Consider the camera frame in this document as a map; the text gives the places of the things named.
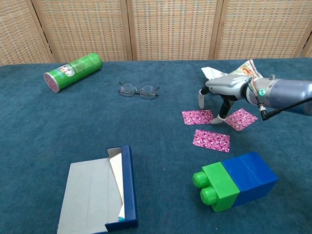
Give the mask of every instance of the pink patterned card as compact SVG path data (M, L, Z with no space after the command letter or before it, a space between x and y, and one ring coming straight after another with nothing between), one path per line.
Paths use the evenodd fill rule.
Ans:
M210 123L214 119L213 112L211 110L202 111L182 111L184 123L191 124L206 124Z
M241 131L255 122L257 119L258 118L256 116L253 116L244 109L239 109L238 111L235 111L233 114L229 115L224 122L229 124L235 130Z
M196 129L193 145L228 153L230 136Z

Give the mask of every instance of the table surface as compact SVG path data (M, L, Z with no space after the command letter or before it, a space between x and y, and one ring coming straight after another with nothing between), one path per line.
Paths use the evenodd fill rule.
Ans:
M283 112L260 120L256 106L237 101L259 120L185 125L199 110L202 67L229 73L246 60L104 62L100 71L54 93L43 79L61 64L0 67L0 233L56 233L70 163L107 156L130 145L139 227L115 233L312 233L311 117ZM254 59L264 77L312 80L312 59ZM159 97L122 97L119 81L159 86ZM217 115L222 99L205 109ZM231 137L228 153L193 145L196 129ZM268 196L215 213L192 182L202 166L258 152L279 177Z

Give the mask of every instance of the lego block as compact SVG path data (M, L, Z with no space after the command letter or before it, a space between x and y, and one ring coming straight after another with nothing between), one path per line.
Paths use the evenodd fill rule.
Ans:
M201 200L211 205L215 212L231 208L239 194L238 187L221 162L202 167L201 172L193 175L193 183L202 188Z
M254 199L257 190L261 189L258 180L252 172L246 167L240 157L233 157L221 161L232 180L240 190L232 207L243 205Z
M240 159L260 184L253 199L259 199L266 196L278 181L276 174L256 152L242 155L240 156Z

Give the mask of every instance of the green pringles can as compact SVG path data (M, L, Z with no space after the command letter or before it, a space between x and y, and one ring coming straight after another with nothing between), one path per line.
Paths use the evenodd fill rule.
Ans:
M59 92L61 89L101 69L102 66L101 57L97 53L91 53L51 72L44 73L43 77L50 89Z

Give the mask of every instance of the box lid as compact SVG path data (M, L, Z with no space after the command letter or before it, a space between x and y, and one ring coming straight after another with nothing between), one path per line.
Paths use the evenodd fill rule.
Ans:
M107 152L108 158L70 165L58 234L98 234L138 226L131 148L121 146ZM113 160L121 162L122 188Z

